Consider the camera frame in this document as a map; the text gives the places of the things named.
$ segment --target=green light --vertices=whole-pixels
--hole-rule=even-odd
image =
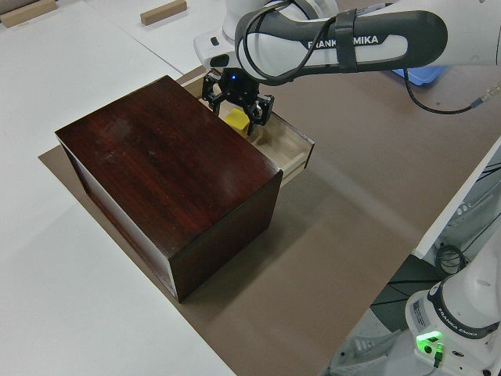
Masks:
[[[424,348],[427,345],[435,343],[442,337],[443,334],[440,331],[431,331],[429,333],[420,334],[416,337],[417,348],[423,353],[427,353]]]

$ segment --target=yellow block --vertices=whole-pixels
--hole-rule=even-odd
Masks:
[[[232,109],[223,120],[242,137],[247,138],[247,127],[250,123],[249,117],[240,108]]]

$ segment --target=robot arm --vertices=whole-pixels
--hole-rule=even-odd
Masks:
[[[222,31],[195,41],[204,66],[242,67],[280,85],[306,74],[496,65],[501,58],[498,0],[400,0],[342,13],[327,0],[265,3],[227,1]]]

